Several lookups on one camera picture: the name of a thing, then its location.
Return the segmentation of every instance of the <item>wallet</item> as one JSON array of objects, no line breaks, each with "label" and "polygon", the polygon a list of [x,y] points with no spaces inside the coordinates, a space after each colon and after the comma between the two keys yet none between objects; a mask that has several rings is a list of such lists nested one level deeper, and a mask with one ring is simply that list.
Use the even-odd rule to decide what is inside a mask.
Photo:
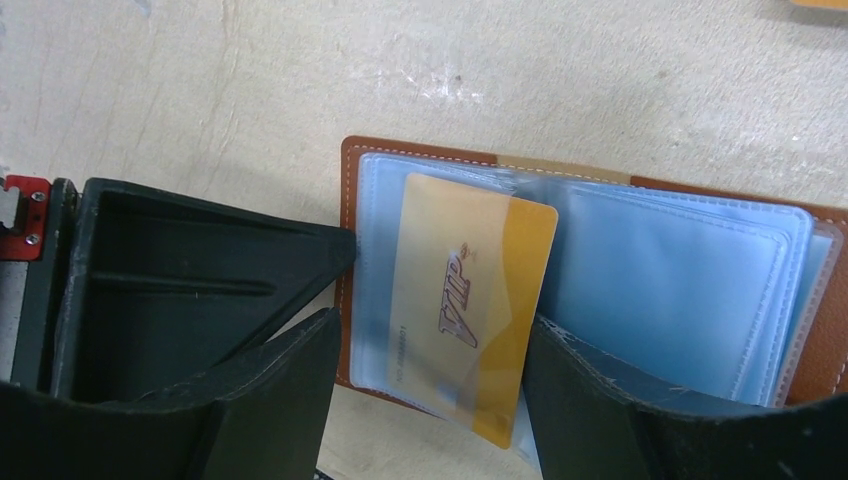
[{"label": "wallet", "polygon": [[[590,397],[626,400],[614,401],[626,407],[611,415],[623,415],[627,442],[635,442],[634,455],[644,466],[640,472],[648,476],[664,467],[656,463],[656,452],[646,453],[653,441],[634,426],[640,402],[657,408],[655,398],[633,393],[639,388],[654,384],[651,388],[674,397],[694,398],[675,408],[704,421],[713,415],[789,411],[781,407],[820,401],[848,388],[842,378],[848,358],[848,322],[842,318],[848,261],[840,255],[848,211],[575,164],[364,137],[347,138],[341,155],[340,221],[357,233],[358,242],[357,263],[336,287],[341,385],[464,424],[502,447],[512,445],[546,476],[553,470],[574,473],[580,465],[588,469],[583,473],[596,468],[589,460],[565,467],[552,460],[551,442],[575,432],[551,430],[547,410],[555,408],[550,402],[556,398],[551,393],[572,401],[580,396],[569,393],[574,372],[560,371],[566,367],[557,357],[574,360],[586,369],[578,373],[601,384],[589,389],[596,390],[587,393]],[[516,226],[519,211],[536,220]],[[459,226],[437,227],[454,225],[457,215]],[[418,226],[411,230],[413,217],[424,223],[413,223]],[[475,221],[476,226],[468,225]],[[487,231],[485,225],[497,228]],[[539,270],[544,281],[538,285],[527,275],[520,282],[507,279],[505,287],[493,287],[495,293],[488,293],[488,284],[480,287],[481,281],[465,283],[459,252],[467,254],[467,243],[460,248],[461,240],[453,239],[456,259],[448,260],[444,285],[432,292],[419,289],[414,272],[445,272],[445,266],[410,257],[428,248],[441,251],[440,242],[447,241],[443,231],[463,228],[462,235],[476,235],[473,244],[483,245],[481,258],[504,265],[517,255],[506,250],[507,233],[502,242],[486,239],[528,232],[515,238],[522,245],[532,238],[538,245],[525,249],[522,262],[546,264]],[[407,265],[417,266],[409,270]],[[492,278],[497,284],[498,277]],[[510,299],[502,302],[507,307],[532,301],[536,308],[513,308],[500,323],[490,318],[488,324],[466,325],[452,320],[461,319],[457,315],[445,317],[450,302],[442,302],[443,317],[451,321],[443,319],[438,331],[445,333],[447,326],[457,345],[485,345],[467,358],[413,351],[416,332],[398,327],[397,319],[415,317],[416,308],[435,305],[439,296],[467,301],[470,289],[481,288],[487,298],[503,293]],[[487,305],[491,315],[495,301]],[[484,342],[472,330],[496,334],[487,333]],[[504,343],[504,337],[517,340]],[[491,339],[497,355],[486,343]],[[539,351],[546,353],[539,357]],[[494,364],[486,360],[487,352],[507,360]],[[604,373],[593,358],[614,363],[612,373]],[[432,388],[419,392],[398,383],[401,369],[393,378],[394,368],[403,366],[402,360],[406,370],[412,362],[430,367],[416,370],[415,378]],[[625,385],[632,376],[641,380]],[[476,403],[474,392],[460,388],[468,384],[479,389]],[[488,395],[485,401],[481,392]],[[476,410],[457,405],[476,405]],[[571,416],[563,421],[573,423]]]}]

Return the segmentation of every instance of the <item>scratched surface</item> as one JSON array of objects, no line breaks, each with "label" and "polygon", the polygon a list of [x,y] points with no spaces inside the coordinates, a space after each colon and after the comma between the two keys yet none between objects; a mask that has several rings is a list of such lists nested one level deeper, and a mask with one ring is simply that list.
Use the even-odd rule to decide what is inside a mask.
[{"label": "scratched surface", "polygon": [[[848,18],[783,0],[0,0],[0,166],[336,223],[360,133],[848,206],[845,78]],[[347,391],[320,466],[534,478]]]}]

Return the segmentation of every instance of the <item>red metal plate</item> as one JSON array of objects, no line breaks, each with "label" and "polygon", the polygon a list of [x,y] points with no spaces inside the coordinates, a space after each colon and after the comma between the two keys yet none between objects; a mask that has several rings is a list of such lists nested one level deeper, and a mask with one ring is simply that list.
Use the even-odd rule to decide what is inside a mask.
[{"label": "red metal plate", "polygon": [[[45,178],[9,175],[3,189],[18,187],[21,196],[29,203],[23,232],[18,235],[0,235],[0,260],[31,262],[38,260],[44,247],[44,228],[47,224],[47,203],[50,201],[50,182]],[[33,194],[43,194],[41,201]]]}]

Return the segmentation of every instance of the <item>beige and orange card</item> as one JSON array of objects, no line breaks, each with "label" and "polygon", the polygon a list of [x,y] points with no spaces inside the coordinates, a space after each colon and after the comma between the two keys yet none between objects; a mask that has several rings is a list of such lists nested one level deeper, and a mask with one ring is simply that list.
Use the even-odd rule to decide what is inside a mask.
[{"label": "beige and orange card", "polygon": [[407,177],[390,317],[391,388],[508,448],[552,207]]},{"label": "beige and orange card", "polygon": [[801,5],[802,7],[848,10],[848,0],[792,0],[792,3]]}]

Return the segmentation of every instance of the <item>brown leather wallet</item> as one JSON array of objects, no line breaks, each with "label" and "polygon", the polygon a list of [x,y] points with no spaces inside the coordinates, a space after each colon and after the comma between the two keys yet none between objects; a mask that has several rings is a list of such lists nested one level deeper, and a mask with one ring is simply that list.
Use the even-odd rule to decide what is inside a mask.
[{"label": "brown leather wallet", "polygon": [[[543,175],[567,176],[588,181],[632,185],[635,187],[797,205],[806,209],[817,220],[832,224],[844,236],[848,237],[848,210],[701,188],[571,163],[509,157],[357,136],[348,137],[342,142],[340,224],[343,228],[356,229],[356,189],[359,178],[359,160],[363,154],[370,152],[393,153],[428,160],[467,163],[478,166],[513,168]],[[339,359],[339,368],[336,373],[336,383],[356,389],[351,385],[349,380],[352,291],[353,274],[352,272],[347,272],[336,283],[336,306],[342,312],[342,350]],[[804,351],[801,354],[798,369],[789,391],[788,405],[806,403],[826,398],[836,393],[848,392],[848,378],[846,378],[848,377],[848,373],[846,373],[846,365],[848,365],[848,319],[843,318],[846,311],[848,311],[848,256],[840,255],[836,261],[833,275],[825,288],[821,305],[807,337]],[[379,392],[363,389],[356,390],[405,405],[403,402]]]}]

